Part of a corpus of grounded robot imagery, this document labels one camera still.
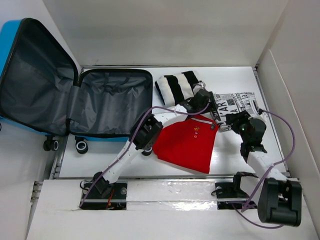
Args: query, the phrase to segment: open suitcase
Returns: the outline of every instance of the open suitcase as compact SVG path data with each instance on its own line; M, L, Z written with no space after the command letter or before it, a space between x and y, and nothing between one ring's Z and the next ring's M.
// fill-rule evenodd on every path
M84 141L128 138L152 106L152 75L140 69L91 69L78 76L66 51L32 18L5 23L0 33L0 115L3 121L47 136L46 151L57 150L55 136Z

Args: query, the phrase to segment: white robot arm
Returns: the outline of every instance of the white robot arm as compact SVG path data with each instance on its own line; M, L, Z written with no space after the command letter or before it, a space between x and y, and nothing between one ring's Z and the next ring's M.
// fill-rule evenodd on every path
M182 122L188 115L199 112L210 112L214 118L219 118L213 94L204 88L189 102L172 107L171 112L148 114L151 110L133 126L129 140L107 169L93 176L87 195L95 187L102 198L109 197L124 167L138 154L150 151L163 128ZM276 168L270 169L273 161L268 158L267 151L261 144L266 130L266 114L261 112L256 117L251 117L246 111L227 114L226 123L241 136L243 143L240 153L256 173L238 172L233 178L234 185L249 196L254 193L252 201L257 204L259 219L263 223L299 226L302 208L301 185L287 179ZM264 182L256 189L260 179Z

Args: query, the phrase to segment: red cloth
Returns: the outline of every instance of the red cloth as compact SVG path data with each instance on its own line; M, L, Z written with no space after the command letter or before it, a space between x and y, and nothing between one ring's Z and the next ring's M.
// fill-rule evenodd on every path
M161 131L153 152L168 163L208 174L218 128L214 120L201 115L177 122Z

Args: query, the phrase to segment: suitcase zipper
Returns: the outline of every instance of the suitcase zipper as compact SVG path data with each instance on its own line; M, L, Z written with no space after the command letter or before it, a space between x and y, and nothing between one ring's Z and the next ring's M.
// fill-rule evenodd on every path
M195 120L197 122L200 122L200 123L210 124L211 125L211 129L215 129L215 127L216 127L216 125L212 121L200 120L200 119L196 119L194 117L192 117L191 119Z

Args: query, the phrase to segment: white wall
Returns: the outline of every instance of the white wall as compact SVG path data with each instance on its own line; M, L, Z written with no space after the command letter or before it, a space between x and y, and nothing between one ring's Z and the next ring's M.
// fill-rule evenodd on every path
M300 178L305 200L320 233L320 1L290 0L283 22L258 69L270 110L294 126L297 146L288 166ZM276 122L285 154L290 133Z
M71 55L71 51L41 0L1 0L0 5L0 28L9 20L26 17L38 19ZM43 150L44 140L43 135L2 123L0 132L1 240L23 240L26 237L33 182L43 176L46 161L50 157L48 152Z
M254 66L288 0L43 0L81 65Z

